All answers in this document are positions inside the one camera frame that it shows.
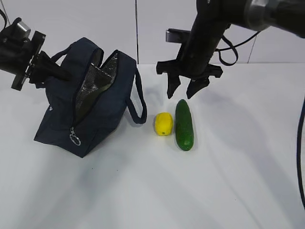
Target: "zipper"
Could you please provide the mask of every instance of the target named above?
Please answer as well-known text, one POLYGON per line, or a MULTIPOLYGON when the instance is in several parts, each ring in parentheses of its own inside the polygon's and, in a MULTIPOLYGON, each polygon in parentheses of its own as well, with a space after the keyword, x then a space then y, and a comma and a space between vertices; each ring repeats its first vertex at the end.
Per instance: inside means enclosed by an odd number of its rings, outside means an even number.
POLYGON ((76 136, 76 134, 74 132, 74 127, 71 127, 71 129, 70 129, 70 139, 75 145, 77 145, 77 146, 81 145, 81 140, 76 136))
MULTIPOLYGON (((118 53, 118 50, 115 50, 115 51, 108 57, 108 59, 104 62, 104 64, 103 64, 99 69, 102 69, 102 68, 106 65, 106 63, 108 63, 108 62, 111 60, 111 58, 112 58, 115 54, 117 54, 117 53, 118 53)), ((92 108, 95 106, 96 102, 99 100, 99 98, 101 97, 101 95, 105 92, 105 91, 103 91, 102 93, 100 93, 100 94, 96 97, 94 103, 92 104, 90 110, 86 113, 86 115, 84 115, 79 121, 75 122, 75 118, 76 118, 76 109, 75 109, 76 97, 77 97, 77 94, 78 94, 79 90, 81 89, 81 86, 82 86, 83 82, 86 80, 86 75, 87 75, 87 71, 88 71, 88 68, 89 68, 90 64, 91 64, 91 62, 88 64, 87 69, 86 69, 86 71, 85 71, 85 74, 84 74, 84 76, 83 76, 83 78, 82 78, 82 80, 81 80, 79 86, 77 87, 77 90, 75 91, 75 93, 74 93, 74 95, 73 95, 73 100, 72 100, 72 104, 73 104, 73 122, 72 122, 72 125, 71 125, 71 128, 70 128, 70 140, 71 140, 75 145, 77 145, 77 146, 80 146, 80 145, 81 145, 81 140, 80 140, 80 139, 77 137, 77 135, 75 134, 74 129, 76 128, 76 126, 77 126, 79 123, 81 123, 81 122, 90 114, 90 112, 91 112, 92 108)))

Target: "white table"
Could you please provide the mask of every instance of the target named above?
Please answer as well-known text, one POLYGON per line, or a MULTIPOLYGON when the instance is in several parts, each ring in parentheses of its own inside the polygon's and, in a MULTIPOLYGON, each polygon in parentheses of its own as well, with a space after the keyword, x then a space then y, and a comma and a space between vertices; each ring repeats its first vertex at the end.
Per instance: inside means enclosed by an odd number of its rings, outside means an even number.
POLYGON ((305 64, 224 67, 188 101, 196 138, 187 153, 153 130, 157 113, 174 114, 186 98, 187 80, 168 100, 166 76, 139 69, 147 123, 126 112, 84 159, 33 141, 44 91, 11 90, 1 72, 1 229, 305 228, 295 165, 305 64))

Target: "zipper pull ring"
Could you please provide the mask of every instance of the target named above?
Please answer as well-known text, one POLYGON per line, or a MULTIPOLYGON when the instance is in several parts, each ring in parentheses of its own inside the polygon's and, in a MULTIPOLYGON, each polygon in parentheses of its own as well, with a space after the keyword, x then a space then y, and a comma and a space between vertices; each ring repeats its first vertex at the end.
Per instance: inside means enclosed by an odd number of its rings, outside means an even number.
POLYGON ((74 132, 74 127, 71 127, 70 129, 70 139, 71 141, 77 145, 77 146, 80 146, 81 145, 81 140, 76 136, 75 132, 74 132))

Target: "white wall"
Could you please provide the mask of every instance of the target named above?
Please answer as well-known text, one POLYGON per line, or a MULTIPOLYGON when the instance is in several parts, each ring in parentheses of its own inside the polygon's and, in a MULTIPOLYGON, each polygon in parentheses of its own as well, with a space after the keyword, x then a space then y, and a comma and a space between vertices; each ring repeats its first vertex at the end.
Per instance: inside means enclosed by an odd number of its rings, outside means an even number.
POLYGON ((119 49, 136 58, 134 0, 3 0, 11 22, 16 17, 47 35, 49 55, 87 37, 105 51, 119 49))
MULTIPOLYGON (((101 46, 106 55, 120 49, 137 57, 136 0, 3 0, 10 20, 22 17, 33 30, 47 34, 43 49, 54 54, 83 36, 101 46)), ((168 28, 190 30, 196 17, 196 0, 137 0, 139 60, 142 64, 174 59, 179 44, 165 42, 168 28)), ((253 31, 232 26, 226 37, 238 44, 253 31)), ((276 28, 262 32, 238 48, 240 63, 305 62, 305 41, 276 28)), ((221 42, 219 47, 226 47, 221 42)), ((233 62, 232 51, 223 57, 233 62)), ((216 53, 212 62, 219 62, 216 53)))

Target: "white surface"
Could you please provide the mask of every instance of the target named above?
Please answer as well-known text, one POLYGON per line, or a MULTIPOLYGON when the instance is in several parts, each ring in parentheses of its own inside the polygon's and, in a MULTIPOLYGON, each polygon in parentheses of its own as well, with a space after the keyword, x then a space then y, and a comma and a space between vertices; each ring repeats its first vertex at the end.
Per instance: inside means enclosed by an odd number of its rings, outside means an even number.
POLYGON ((305 63, 305 39, 278 28, 268 28, 258 35, 250 62, 305 63))
POLYGON ((43 90, 0 84, 1 229, 303 229, 296 131, 303 64, 238 64, 188 101, 195 146, 157 137, 157 113, 174 114, 155 66, 139 67, 148 120, 118 129, 80 159, 33 141, 48 107, 43 90))
POLYGON ((53 55, 87 37, 105 51, 136 54, 134 0, 3 0, 10 21, 17 17, 47 35, 43 50, 53 55))
MULTIPOLYGON (((180 45, 165 42, 165 32, 169 28, 191 30, 196 18, 196 0, 137 0, 138 2, 138 28, 139 28, 139 60, 141 64, 155 64, 158 61, 175 59, 180 45)), ((225 32, 225 36, 238 44, 254 34, 253 31, 232 26, 225 32)), ((239 62, 249 60, 254 41, 238 48, 239 62)), ((219 48, 226 48, 220 42, 219 48)), ((223 53, 223 59, 234 62, 232 51, 223 53)), ((219 62, 215 53, 211 62, 219 62)))

